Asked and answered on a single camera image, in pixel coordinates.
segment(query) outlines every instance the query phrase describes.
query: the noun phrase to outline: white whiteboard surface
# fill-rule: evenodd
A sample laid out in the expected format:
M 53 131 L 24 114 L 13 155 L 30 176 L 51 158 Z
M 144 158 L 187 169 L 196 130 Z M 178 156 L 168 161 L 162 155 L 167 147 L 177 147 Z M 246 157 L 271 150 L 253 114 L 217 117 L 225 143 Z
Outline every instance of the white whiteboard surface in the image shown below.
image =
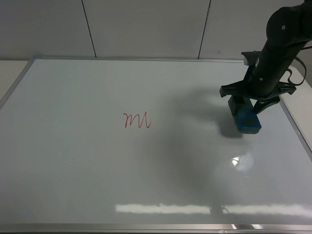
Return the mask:
M 35 60 L 0 110 L 0 223 L 311 225 L 312 162 L 281 106 L 242 136 L 219 95 L 246 70 Z

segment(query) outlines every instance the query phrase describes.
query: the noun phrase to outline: blue eraser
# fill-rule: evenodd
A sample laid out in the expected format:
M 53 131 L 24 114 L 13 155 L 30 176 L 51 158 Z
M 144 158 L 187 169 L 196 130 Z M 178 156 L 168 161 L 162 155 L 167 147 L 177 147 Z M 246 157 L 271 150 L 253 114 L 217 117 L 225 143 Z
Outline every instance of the blue eraser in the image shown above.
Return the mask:
M 261 129 L 261 124 L 257 114 L 253 112 L 250 99 L 245 98 L 243 105 L 241 104 L 234 114 L 232 112 L 238 131 L 243 134 L 257 134 Z M 230 108 L 233 107 L 231 99 L 229 100 L 229 106 Z

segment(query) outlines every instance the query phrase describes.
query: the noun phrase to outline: wall seam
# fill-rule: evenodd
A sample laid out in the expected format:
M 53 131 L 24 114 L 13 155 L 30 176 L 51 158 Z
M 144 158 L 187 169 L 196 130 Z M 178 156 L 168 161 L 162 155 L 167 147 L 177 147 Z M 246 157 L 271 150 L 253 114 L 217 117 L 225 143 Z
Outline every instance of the wall seam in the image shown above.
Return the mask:
M 86 13 L 86 10 L 85 10 L 84 4 L 83 4 L 83 0 L 81 0 L 81 3 L 82 3 L 82 8 L 83 8 L 84 16 L 86 17 L 86 22 L 87 22 L 87 26 L 88 26 L 88 30 L 89 30 L 89 35 L 90 35 L 90 39 L 91 39 L 91 43 L 92 43 L 92 47 L 93 47 L 94 56 L 97 57 L 96 50 L 95 50 L 94 44 L 93 44 L 93 39 L 92 39 L 92 35 L 91 35 L 91 30 L 90 30 L 88 18 L 87 18 L 87 13 Z
M 208 10 L 207 10 L 207 15 L 206 15 L 206 21 L 205 21 L 205 26 L 204 26 L 204 31 L 203 31 L 203 36 L 201 37 L 200 48 L 199 48 L 199 52 L 198 52 L 198 57 L 197 57 L 197 59 L 199 59 L 200 51 L 201 51 L 201 46 L 202 46 L 203 40 L 204 40 L 204 35 L 205 35 L 205 30 L 206 30 L 206 25 L 207 25 L 207 20 L 208 20 L 208 15 L 209 15 L 209 10 L 210 10 L 210 4 L 211 4 L 211 2 L 212 2 L 212 0 L 209 1 L 209 6 L 208 6 Z

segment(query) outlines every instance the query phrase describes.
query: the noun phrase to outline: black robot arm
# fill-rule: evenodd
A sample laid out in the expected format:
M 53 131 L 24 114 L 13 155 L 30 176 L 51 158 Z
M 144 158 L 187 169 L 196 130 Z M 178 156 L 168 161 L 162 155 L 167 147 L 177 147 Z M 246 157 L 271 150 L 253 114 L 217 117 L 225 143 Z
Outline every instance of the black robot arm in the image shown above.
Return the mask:
M 242 53 L 249 65 L 244 79 L 222 86 L 220 89 L 222 97 L 232 96 L 229 105 L 233 116 L 239 115 L 244 105 L 250 106 L 250 98 L 257 100 L 252 112 L 258 114 L 278 103 L 279 95 L 293 94 L 296 87 L 291 83 L 280 82 L 280 79 L 310 40 L 312 40 L 312 0 L 306 0 L 298 6 L 282 7 L 276 11 L 267 24 L 267 41 L 262 51 Z M 250 133 L 257 133 L 257 130 L 253 129 Z

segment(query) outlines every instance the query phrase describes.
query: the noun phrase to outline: red marker drawing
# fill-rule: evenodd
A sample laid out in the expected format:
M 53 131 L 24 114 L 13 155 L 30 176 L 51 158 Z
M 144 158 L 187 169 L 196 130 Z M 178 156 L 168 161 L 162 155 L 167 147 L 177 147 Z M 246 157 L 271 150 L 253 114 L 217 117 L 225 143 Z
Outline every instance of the red marker drawing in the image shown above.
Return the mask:
M 124 115 L 127 117 L 126 123 L 125 123 L 125 128 L 127 128 L 128 120 L 130 119 L 130 124 L 129 124 L 129 126 L 131 126 L 136 117 L 137 117 L 137 123 L 138 123 L 138 127 L 139 127 L 139 128 L 142 127 L 143 121 L 144 121 L 144 120 L 145 120 L 146 128 L 150 128 L 150 126 L 151 126 L 151 123 L 152 123 L 152 122 L 150 122 L 150 124 L 147 124 L 147 114 L 146 114 L 146 112 L 144 113 L 141 122 L 140 122 L 140 115 L 139 115 L 139 114 L 135 115 L 133 118 L 132 118 L 132 115 L 128 115 L 128 114 L 126 114 L 126 113 L 124 113 Z

